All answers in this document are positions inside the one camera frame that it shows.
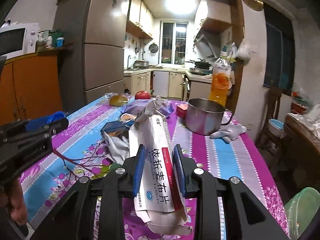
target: orange cabinet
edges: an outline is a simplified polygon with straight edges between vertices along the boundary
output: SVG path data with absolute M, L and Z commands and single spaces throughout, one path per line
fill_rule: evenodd
M 0 125 L 61 110 L 56 55 L 22 56 L 4 66 L 0 81 Z

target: refrigerator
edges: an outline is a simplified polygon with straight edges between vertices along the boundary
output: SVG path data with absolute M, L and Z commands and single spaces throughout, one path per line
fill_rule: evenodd
M 124 92 L 124 38 L 129 0 L 61 0 L 53 29 L 63 32 L 59 56 L 63 110 L 72 113 L 105 93 Z

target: microwave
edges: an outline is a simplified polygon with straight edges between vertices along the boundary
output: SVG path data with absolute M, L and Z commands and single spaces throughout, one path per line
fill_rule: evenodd
M 7 59 L 36 52 L 38 23 L 18 23 L 0 28 L 0 56 Z

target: tablecloth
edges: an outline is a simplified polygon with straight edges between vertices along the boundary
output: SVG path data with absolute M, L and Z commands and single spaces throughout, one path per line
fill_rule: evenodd
M 176 109 L 179 101 L 172 100 Z M 64 161 L 54 154 L 40 160 L 20 177 L 28 220 L 36 229 L 53 206 L 81 176 L 105 176 L 112 164 L 106 156 L 100 129 L 106 122 L 116 121 L 120 107 L 107 106 L 99 99 L 71 114 L 69 127 L 52 138 L 52 145 L 65 157 L 76 159 L 78 165 Z M 287 218 L 276 184 L 263 158 L 247 134 L 226 144 L 222 139 L 195 134 L 188 130 L 174 111 L 168 118 L 172 145 L 179 143 L 183 154 L 193 158 L 198 167 L 216 177 L 239 177 L 266 206 L 281 228 L 288 234 Z M 222 200 L 219 199 L 221 239 L 225 239 L 225 221 Z M 187 199 L 188 222 L 195 225 L 196 200 Z M 150 231 L 136 216 L 133 200 L 123 199 L 124 229 L 126 240 L 144 239 L 193 239 L 190 236 L 161 236 Z M 95 223 L 95 238 L 99 221 Z

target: human hand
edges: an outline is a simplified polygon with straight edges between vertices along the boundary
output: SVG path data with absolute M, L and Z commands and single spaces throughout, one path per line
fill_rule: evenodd
M 7 206 L 11 218 L 19 225 L 27 223 L 27 208 L 18 178 L 14 179 L 10 188 L 0 191 L 0 207 Z

